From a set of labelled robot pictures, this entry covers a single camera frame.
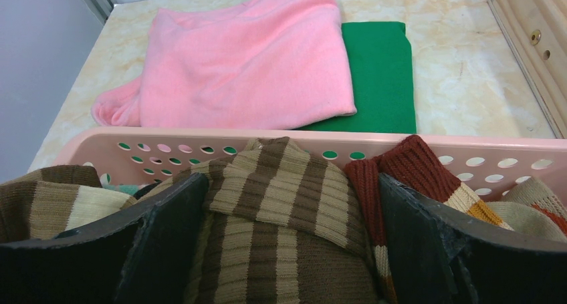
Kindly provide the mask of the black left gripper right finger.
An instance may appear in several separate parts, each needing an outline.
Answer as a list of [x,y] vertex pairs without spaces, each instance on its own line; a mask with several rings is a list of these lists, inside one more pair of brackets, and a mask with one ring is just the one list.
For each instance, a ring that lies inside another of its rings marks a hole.
[[566,244],[483,222],[378,177],[399,303],[565,303]]

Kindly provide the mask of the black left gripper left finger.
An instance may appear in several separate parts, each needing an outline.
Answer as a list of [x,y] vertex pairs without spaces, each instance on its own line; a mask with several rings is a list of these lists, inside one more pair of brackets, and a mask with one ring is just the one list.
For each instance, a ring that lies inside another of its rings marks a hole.
[[2,303],[182,303],[209,188],[192,174],[105,218],[1,245]]

